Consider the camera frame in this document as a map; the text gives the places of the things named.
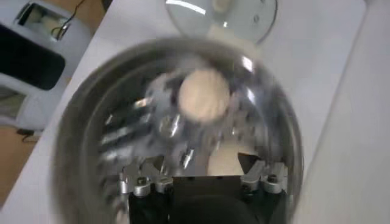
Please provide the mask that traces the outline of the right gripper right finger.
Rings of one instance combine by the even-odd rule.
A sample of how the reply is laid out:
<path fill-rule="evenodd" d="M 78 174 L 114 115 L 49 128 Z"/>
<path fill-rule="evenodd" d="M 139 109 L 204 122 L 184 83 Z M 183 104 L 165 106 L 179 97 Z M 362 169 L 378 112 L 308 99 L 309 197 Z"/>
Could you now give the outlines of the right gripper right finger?
<path fill-rule="evenodd" d="M 287 168 L 281 162 L 268 163 L 257 155 L 238 154 L 244 174 L 240 176 L 241 190 L 253 194 L 262 189 L 270 194 L 287 192 Z"/>

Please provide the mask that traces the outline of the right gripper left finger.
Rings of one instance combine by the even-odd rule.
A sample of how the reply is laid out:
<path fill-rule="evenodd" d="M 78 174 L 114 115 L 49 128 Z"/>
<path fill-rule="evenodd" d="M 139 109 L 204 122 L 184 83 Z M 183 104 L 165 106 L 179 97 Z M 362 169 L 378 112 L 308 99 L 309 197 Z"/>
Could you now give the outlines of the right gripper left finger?
<path fill-rule="evenodd" d="M 119 173 L 120 193 L 146 197 L 155 190 L 164 194 L 173 186 L 173 178 L 161 171 L 164 165 L 163 156 L 154 156 L 143 161 L 134 159 Z"/>

